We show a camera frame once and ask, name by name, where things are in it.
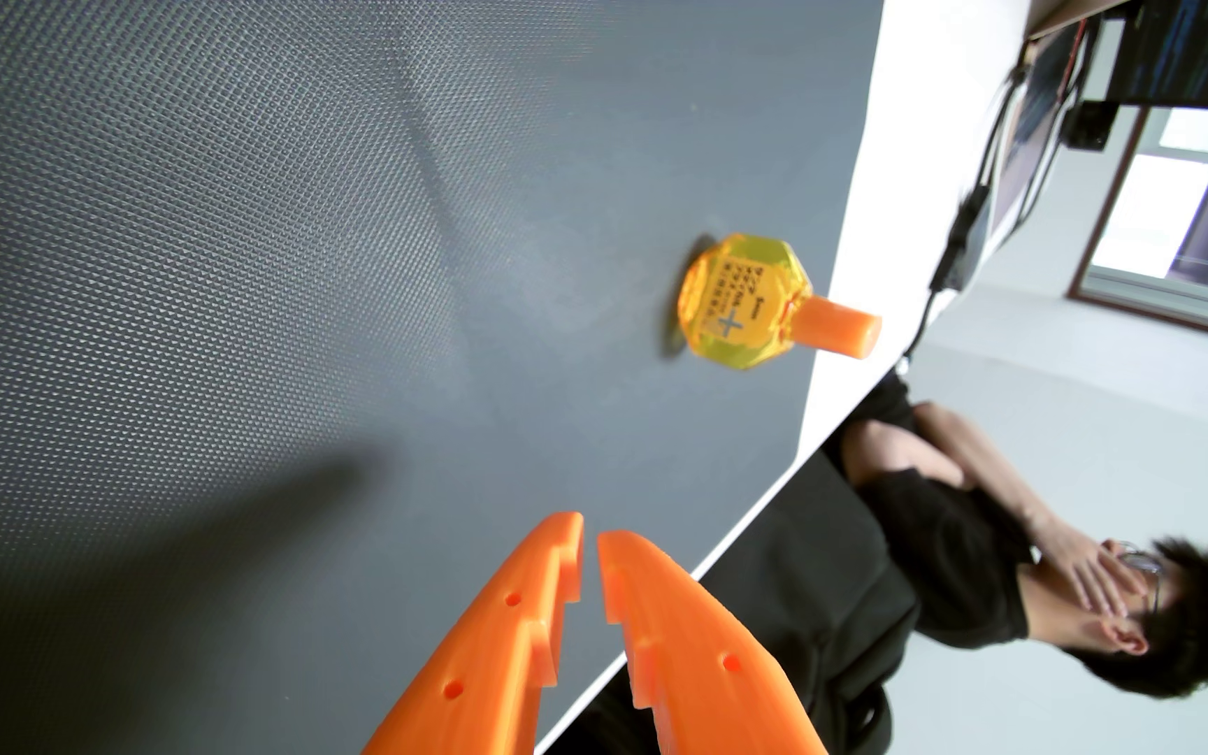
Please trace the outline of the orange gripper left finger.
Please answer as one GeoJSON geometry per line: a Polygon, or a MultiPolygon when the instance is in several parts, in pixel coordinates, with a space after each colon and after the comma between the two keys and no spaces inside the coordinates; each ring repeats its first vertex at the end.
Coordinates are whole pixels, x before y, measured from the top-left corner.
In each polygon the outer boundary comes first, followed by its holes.
{"type": "Polygon", "coordinates": [[[484,583],[364,754],[532,754],[559,681],[563,609],[580,599],[583,517],[548,515],[484,583]]]}

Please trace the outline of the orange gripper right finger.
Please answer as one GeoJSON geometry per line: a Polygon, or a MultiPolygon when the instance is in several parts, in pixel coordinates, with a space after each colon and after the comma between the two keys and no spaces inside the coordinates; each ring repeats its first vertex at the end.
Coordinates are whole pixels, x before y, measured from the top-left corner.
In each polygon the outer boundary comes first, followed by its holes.
{"type": "Polygon", "coordinates": [[[623,631],[632,703],[663,754],[825,754],[782,664],[658,545],[597,538],[609,625],[623,631]]]}

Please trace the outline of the person's hand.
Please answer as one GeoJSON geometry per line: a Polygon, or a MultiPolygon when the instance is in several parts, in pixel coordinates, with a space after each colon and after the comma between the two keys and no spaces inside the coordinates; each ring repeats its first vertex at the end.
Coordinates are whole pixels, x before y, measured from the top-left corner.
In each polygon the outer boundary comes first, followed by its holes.
{"type": "Polygon", "coordinates": [[[1143,598],[1148,583],[1142,573],[1127,567],[1113,544],[1094,542],[1055,513],[1027,519],[1027,532],[1039,552],[1036,568],[1082,609],[1105,617],[1126,617],[1132,598],[1143,598]]]}

